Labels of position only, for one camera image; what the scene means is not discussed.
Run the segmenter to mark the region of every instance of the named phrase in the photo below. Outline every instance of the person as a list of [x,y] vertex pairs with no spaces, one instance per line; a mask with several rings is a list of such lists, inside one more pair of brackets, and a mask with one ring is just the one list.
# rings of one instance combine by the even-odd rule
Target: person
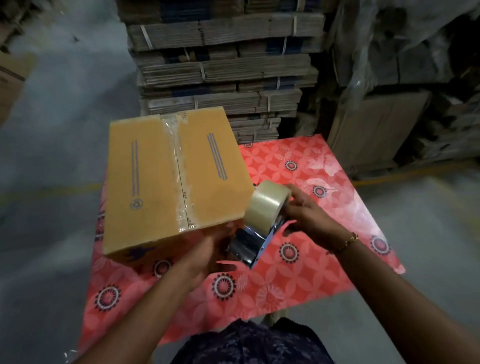
[[[308,195],[287,185],[293,199],[284,214],[294,220],[284,235],[302,231],[335,254],[406,363],[480,363],[480,345],[413,288]],[[177,308],[209,273],[233,270],[222,244],[222,228],[197,243],[159,280],[78,364],[145,364]],[[315,333],[286,318],[272,327],[237,320],[222,332],[194,335],[176,363],[333,363]]]

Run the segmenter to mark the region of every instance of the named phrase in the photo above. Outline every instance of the table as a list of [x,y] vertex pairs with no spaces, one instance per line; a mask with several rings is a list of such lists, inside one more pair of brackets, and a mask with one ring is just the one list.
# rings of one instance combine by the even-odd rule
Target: table
[[[402,274],[390,244],[320,135],[240,146],[253,183],[294,183],[335,220]],[[102,255],[105,184],[98,214],[91,277],[87,291],[80,352],[105,334],[175,263],[145,264],[137,271]],[[353,288],[334,255],[305,234],[282,236],[282,230],[253,270],[210,275],[192,291],[174,316],[160,344],[222,328],[237,318],[249,319]]]

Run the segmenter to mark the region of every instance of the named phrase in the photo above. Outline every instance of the gold bracelet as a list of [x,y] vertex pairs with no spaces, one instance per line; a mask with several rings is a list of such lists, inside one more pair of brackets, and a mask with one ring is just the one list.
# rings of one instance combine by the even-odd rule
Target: gold bracelet
[[356,233],[352,233],[352,237],[350,239],[348,239],[346,242],[343,243],[343,246],[336,249],[335,251],[328,251],[327,254],[335,254],[335,255],[339,255],[340,253],[342,253],[345,249],[347,249],[353,242],[357,241],[359,239],[359,236],[358,234]]

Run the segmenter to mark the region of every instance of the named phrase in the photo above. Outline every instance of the left hand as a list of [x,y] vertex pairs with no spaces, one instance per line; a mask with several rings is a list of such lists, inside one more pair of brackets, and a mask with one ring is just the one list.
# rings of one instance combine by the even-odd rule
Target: left hand
[[188,271],[191,290],[197,288],[211,273],[232,272],[237,269],[234,264],[217,263],[219,260],[228,260],[226,248],[231,232],[231,226],[219,226],[218,229],[198,242],[179,261],[179,264],[184,265]]

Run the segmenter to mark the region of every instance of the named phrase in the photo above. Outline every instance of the tape dispenser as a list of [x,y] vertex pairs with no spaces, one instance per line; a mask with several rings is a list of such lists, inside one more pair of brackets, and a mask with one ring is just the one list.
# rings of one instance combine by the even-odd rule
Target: tape dispenser
[[227,251],[252,269],[285,222],[280,211],[290,197],[291,191],[281,184],[272,181],[260,183],[245,211],[244,227],[237,229]]

